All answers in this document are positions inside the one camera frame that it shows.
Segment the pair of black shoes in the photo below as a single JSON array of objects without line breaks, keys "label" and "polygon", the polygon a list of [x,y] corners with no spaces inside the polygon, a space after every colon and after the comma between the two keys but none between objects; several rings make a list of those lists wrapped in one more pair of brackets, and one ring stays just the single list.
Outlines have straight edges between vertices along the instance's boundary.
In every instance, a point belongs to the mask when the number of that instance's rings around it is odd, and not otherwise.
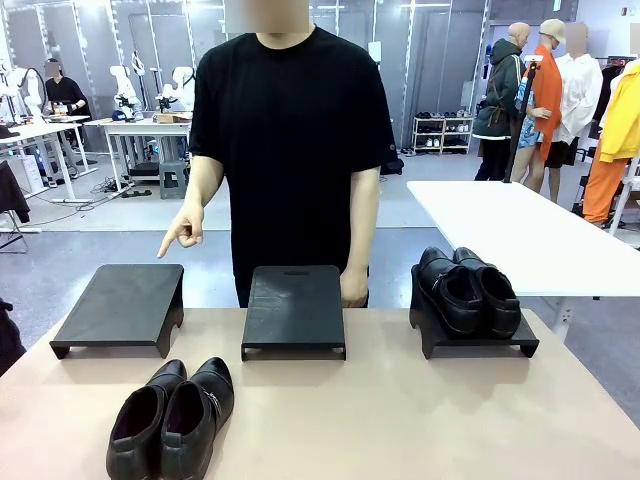
[{"label": "pair of black shoes", "polygon": [[109,438],[109,477],[202,480],[233,404],[231,374],[222,359],[207,360],[189,381],[184,364],[171,360],[120,410]]},{"label": "pair of black shoes", "polygon": [[428,248],[418,264],[418,281],[453,336],[508,339],[520,326],[520,302],[511,283],[468,248],[457,249],[453,260]]}]

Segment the black t-shirt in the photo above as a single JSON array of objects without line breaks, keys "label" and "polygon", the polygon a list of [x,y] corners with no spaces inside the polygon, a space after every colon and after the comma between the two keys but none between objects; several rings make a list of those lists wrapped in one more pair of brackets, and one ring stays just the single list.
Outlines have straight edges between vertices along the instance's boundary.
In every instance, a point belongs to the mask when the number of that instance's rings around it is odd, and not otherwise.
[{"label": "black t-shirt", "polygon": [[82,90],[80,90],[80,87],[74,80],[68,77],[62,77],[60,83],[56,83],[53,78],[50,78],[46,81],[45,88],[47,89],[47,100],[50,102],[71,105],[73,103],[78,103],[80,100],[84,100],[86,105],[75,110],[72,115],[91,116],[87,97],[84,96]]},{"label": "black t-shirt", "polygon": [[351,174],[397,158],[375,62],[318,27],[285,50],[255,34],[210,50],[196,75],[191,152],[224,165],[234,273],[346,267]]}]

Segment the beige cap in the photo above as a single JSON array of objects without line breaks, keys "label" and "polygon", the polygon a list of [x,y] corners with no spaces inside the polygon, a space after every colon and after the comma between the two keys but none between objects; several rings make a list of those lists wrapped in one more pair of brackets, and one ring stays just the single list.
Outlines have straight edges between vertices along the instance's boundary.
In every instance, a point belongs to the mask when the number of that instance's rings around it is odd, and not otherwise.
[{"label": "beige cap", "polygon": [[567,43],[564,22],[557,18],[552,18],[551,20],[545,20],[542,22],[542,25],[540,25],[540,33],[544,33],[545,35],[555,38],[563,45]]}]

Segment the hand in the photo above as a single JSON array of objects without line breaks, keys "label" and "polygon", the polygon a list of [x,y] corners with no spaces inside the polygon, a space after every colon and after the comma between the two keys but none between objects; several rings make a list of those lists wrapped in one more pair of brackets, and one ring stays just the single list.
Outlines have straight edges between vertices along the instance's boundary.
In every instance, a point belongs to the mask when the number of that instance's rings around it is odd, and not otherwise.
[{"label": "hand", "polygon": [[166,255],[167,250],[176,239],[184,248],[202,243],[203,220],[204,208],[202,205],[197,202],[185,202],[162,240],[158,258]]},{"label": "hand", "polygon": [[367,270],[347,268],[340,276],[340,288],[342,290],[343,307],[363,307],[369,297],[369,275]]},{"label": "hand", "polygon": [[545,120],[548,120],[551,118],[551,114],[551,110],[547,110],[546,108],[534,108],[531,110],[531,116],[535,118],[544,118]]}]

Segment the yellow jacket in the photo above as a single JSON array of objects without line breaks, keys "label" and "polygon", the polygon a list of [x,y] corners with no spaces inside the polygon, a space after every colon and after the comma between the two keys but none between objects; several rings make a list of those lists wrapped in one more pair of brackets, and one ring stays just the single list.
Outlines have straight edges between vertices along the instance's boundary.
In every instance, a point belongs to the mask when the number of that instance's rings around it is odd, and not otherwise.
[{"label": "yellow jacket", "polygon": [[640,62],[630,64],[623,75],[602,132],[601,162],[633,158],[640,152]]}]

